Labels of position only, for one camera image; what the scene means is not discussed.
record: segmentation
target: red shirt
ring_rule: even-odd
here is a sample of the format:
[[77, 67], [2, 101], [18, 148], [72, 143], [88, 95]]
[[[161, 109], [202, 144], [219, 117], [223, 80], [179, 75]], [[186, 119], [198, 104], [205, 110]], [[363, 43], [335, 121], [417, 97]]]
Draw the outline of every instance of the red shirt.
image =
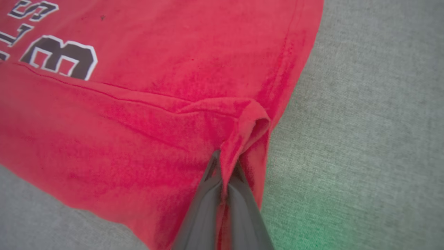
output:
[[152, 250], [171, 246], [215, 149], [225, 184], [242, 155], [260, 206], [322, 4], [0, 0], [0, 163]]

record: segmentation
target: folded fabric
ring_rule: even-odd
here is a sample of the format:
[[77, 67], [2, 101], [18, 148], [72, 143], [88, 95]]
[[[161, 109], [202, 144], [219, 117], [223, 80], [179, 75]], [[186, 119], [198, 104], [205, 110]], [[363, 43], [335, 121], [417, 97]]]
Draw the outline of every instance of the folded fabric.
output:
[[[170, 248], [212, 152], [258, 205], [322, 0], [0, 0], [0, 163]], [[226, 248], [226, 213], [219, 241]]]

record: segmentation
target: red fabric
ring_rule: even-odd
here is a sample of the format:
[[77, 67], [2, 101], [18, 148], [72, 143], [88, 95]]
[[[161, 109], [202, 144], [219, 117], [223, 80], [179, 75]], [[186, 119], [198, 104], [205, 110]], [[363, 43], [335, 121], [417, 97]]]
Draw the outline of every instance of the red fabric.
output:
[[[16, 0], [0, 0], [1, 32], [33, 26], [12, 46], [0, 41], [9, 54], [1, 164], [68, 206], [127, 225], [152, 250], [171, 246], [215, 149], [224, 184], [242, 154], [261, 205], [270, 133], [314, 44], [322, 0], [52, 2], [59, 9], [35, 22], [7, 15]], [[67, 60], [42, 69], [41, 51], [35, 67], [20, 61], [43, 35], [94, 48], [87, 81], [61, 74]]]

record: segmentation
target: t-shirt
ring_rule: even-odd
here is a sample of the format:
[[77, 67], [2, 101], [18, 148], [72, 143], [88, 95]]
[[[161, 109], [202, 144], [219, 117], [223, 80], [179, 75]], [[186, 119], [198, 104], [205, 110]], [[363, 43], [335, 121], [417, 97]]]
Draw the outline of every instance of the t-shirt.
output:
[[240, 157], [260, 206], [322, 5], [0, 0], [0, 163], [151, 250], [171, 246], [216, 149], [224, 187]]

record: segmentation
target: gray fabric surface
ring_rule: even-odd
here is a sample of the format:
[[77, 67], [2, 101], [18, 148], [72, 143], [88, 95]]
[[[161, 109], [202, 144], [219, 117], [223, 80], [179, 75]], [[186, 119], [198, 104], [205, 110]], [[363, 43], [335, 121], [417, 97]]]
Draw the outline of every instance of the gray fabric surface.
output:
[[[444, 249], [444, 2], [326, 0], [272, 136], [276, 249]], [[146, 249], [0, 168], [0, 249]]]

